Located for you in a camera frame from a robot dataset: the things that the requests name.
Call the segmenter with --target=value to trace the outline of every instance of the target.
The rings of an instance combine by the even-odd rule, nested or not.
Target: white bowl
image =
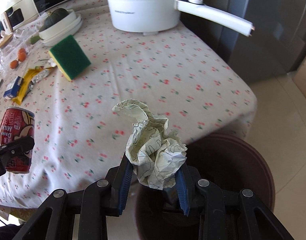
[[[77,18],[68,26],[66,26],[64,29],[62,29],[60,32],[56,33],[55,35],[49,37],[48,39],[42,40],[42,42],[48,42],[51,41],[57,37],[60,37],[63,35],[63,33],[71,30],[72,28],[74,28],[80,21],[82,20],[82,16],[80,14],[77,14]]]
[[[50,26],[48,29],[39,33],[40,38],[43,40],[49,39],[50,37],[60,33],[63,29],[65,29],[68,25],[70,25],[75,19],[76,14],[74,10],[67,10],[69,15],[67,15],[64,19],[60,20],[58,23]]]
[[[68,30],[65,33],[61,33],[61,35],[54,37],[53,39],[51,39],[50,41],[41,41],[43,45],[47,46],[47,47],[52,47],[54,45],[56,45],[57,43],[59,43],[61,40],[65,39],[67,36],[69,35],[74,35],[82,26],[83,24],[83,19],[80,18],[80,22],[78,22],[75,26],[73,26],[72,29]]]

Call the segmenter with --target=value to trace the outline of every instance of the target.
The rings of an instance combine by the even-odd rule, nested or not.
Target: white appliance
[[[251,22],[203,4],[203,0],[108,0],[115,28],[146,34],[175,27],[180,11],[217,22],[245,36],[254,30]]]
[[[33,0],[0,0],[0,21],[7,34],[37,17]]]

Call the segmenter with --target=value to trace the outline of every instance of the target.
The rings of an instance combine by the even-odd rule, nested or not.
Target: silver screw
[[[253,196],[253,191],[246,188],[242,191],[242,194],[245,196],[245,197],[252,197]]]
[[[54,197],[59,198],[64,195],[64,192],[61,189],[58,189],[57,191],[54,192]]]
[[[108,185],[108,181],[106,179],[100,179],[97,182],[97,186],[99,186],[99,187],[106,187],[107,185]]]
[[[201,187],[207,187],[208,185],[210,185],[210,182],[207,179],[200,179],[197,183]]]

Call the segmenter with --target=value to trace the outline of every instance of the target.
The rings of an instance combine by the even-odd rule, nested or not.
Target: green pumpkin
[[[56,9],[45,19],[44,25],[39,29],[39,31],[42,32],[48,29],[49,27],[58,23],[60,20],[64,19],[67,15],[69,15],[69,13],[64,8]]]

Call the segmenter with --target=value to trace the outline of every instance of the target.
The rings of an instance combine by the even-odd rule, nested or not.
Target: refrigerator
[[[306,56],[306,0],[204,0],[251,21],[252,37],[188,14],[181,20],[248,84],[296,70]]]

